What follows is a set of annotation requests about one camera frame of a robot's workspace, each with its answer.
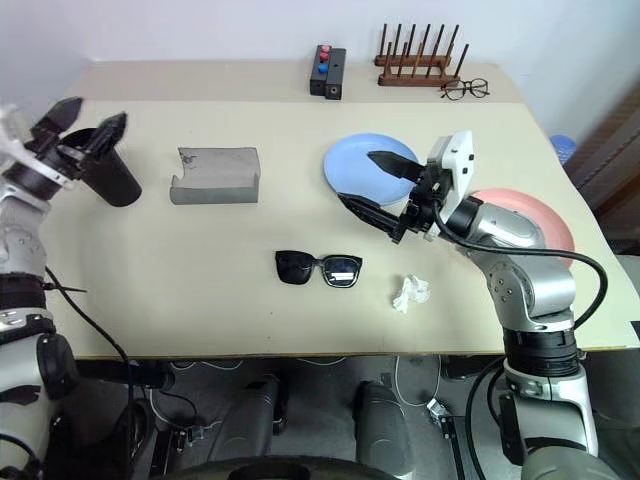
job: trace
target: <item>sunglasses lens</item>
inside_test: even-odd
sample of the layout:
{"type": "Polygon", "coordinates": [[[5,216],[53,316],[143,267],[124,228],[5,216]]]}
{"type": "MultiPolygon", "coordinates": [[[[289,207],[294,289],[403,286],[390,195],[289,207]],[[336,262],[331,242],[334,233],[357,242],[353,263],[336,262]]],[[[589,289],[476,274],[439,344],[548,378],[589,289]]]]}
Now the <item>sunglasses lens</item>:
{"type": "Polygon", "coordinates": [[[332,287],[351,287],[358,279],[360,265],[353,258],[327,257],[323,265],[324,278],[332,287]]]}
{"type": "Polygon", "coordinates": [[[280,280],[284,283],[302,285],[311,278],[313,256],[294,250],[276,252],[276,268],[280,280]]]}

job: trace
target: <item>crumpled tissue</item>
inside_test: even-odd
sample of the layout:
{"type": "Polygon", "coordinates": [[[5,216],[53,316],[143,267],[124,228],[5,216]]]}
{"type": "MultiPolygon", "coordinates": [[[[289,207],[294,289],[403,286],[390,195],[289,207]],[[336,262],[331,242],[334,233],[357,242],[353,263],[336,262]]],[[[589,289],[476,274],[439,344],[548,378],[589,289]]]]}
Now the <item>crumpled tissue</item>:
{"type": "Polygon", "coordinates": [[[425,303],[431,296],[429,283],[419,279],[415,275],[404,277],[402,289],[398,292],[398,296],[393,299],[393,308],[398,312],[407,313],[409,300],[417,303],[425,303]]]}

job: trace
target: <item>white table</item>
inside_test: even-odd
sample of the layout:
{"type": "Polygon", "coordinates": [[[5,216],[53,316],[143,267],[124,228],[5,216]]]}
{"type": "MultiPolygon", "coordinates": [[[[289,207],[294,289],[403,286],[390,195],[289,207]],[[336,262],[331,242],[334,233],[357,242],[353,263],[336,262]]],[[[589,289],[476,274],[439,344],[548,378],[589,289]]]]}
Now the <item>white table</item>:
{"type": "MultiPolygon", "coordinates": [[[[473,131],[477,159],[472,190],[509,187],[542,199],[565,219],[576,250],[606,268],[609,294],[577,332],[580,347],[640,346],[629,323],[640,318],[631,282],[528,108],[497,69],[469,67],[489,79],[490,100],[451,103],[432,89],[375,87],[376,70],[353,66],[345,100],[331,102],[306,95],[304,65],[286,66],[292,77],[303,75],[287,87],[291,101],[283,100],[281,86],[263,86],[265,100],[253,98],[246,72],[258,67],[240,62],[99,65],[71,89],[87,98],[78,128],[121,110],[129,114],[118,150],[143,193],[118,209],[84,184],[61,192],[52,201],[43,242],[54,272],[66,285],[89,290],[75,297],[131,356],[502,351],[501,327],[480,271],[442,240],[427,243],[409,232],[394,245],[342,206],[322,171],[331,145],[353,133],[391,135],[424,160],[437,137],[466,129],[473,131]],[[189,75],[189,65],[205,84],[189,75]],[[186,86],[176,72],[190,78],[186,86]],[[232,101],[223,100],[216,81],[234,85],[232,101]],[[349,100],[351,92],[360,100],[349,100]],[[262,168],[259,203],[173,205],[169,185],[172,175],[182,175],[180,146],[255,146],[262,168]],[[274,262],[280,249],[357,255],[363,270],[351,289],[328,287],[318,271],[307,285],[283,284],[274,262]],[[403,315],[391,308],[391,298],[410,273],[430,282],[432,297],[403,315]]],[[[597,281],[586,266],[574,263],[571,271],[579,314],[597,281]]],[[[48,302],[77,356],[114,356],[59,294],[50,293],[48,302]]]]}

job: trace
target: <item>black eyeglasses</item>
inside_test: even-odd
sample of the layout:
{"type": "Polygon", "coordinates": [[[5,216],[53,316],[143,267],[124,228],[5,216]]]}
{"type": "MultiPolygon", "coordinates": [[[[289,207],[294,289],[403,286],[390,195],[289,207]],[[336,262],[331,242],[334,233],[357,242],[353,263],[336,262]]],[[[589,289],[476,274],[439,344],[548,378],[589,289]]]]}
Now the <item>black eyeglasses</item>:
{"type": "Polygon", "coordinates": [[[329,255],[321,259],[305,252],[280,250],[276,252],[276,267],[280,280],[293,285],[309,281],[313,267],[322,268],[324,281],[332,287],[348,288],[355,285],[362,267],[362,259],[351,255],[329,255]]]}
{"type": "Polygon", "coordinates": [[[489,83],[484,78],[474,78],[470,82],[454,80],[445,83],[440,90],[444,92],[440,98],[447,97],[449,100],[460,100],[467,91],[476,98],[482,98],[489,95],[489,83]]]}

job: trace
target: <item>floor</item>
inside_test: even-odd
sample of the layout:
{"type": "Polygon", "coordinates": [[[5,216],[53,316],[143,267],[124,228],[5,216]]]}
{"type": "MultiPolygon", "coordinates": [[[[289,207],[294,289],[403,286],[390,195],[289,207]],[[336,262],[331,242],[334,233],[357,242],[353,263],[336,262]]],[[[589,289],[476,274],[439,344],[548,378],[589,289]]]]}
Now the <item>floor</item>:
{"type": "MultiPolygon", "coordinates": [[[[330,362],[334,359],[316,359],[330,362]]],[[[637,370],[640,351],[591,354],[587,366],[594,408],[603,413],[640,424],[640,374],[637,370]]],[[[231,367],[236,361],[216,362],[231,367]]],[[[272,443],[274,455],[306,454],[353,460],[355,440],[351,402],[362,380],[393,378],[394,357],[351,357],[333,366],[315,366],[296,359],[253,359],[233,371],[221,371],[205,364],[196,364],[184,371],[176,371],[175,385],[169,390],[190,398],[197,406],[203,424],[224,415],[234,394],[252,379],[267,372],[288,375],[291,383],[289,423],[284,434],[272,443]]],[[[402,357],[399,383],[409,402],[430,398],[436,383],[436,356],[402,357]]],[[[438,399],[454,415],[462,415],[471,379],[451,381],[442,379],[438,399]]],[[[65,402],[73,412],[77,437],[81,442],[101,438],[111,428],[122,407],[126,391],[120,385],[87,381],[65,402]]],[[[474,409],[473,431],[480,461],[487,478],[520,478],[520,469],[502,455],[498,430],[485,405],[484,390],[479,391],[474,409]]],[[[168,417],[178,419],[189,415],[187,405],[180,400],[154,397],[156,405],[168,417]]],[[[430,420],[424,408],[405,407],[413,449],[416,457],[416,476],[421,479],[456,478],[449,443],[430,420]]],[[[176,468],[203,463],[215,437],[215,428],[205,439],[186,448],[177,458],[176,468]]],[[[148,476],[151,451],[140,462],[135,478],[148,476]]]]}

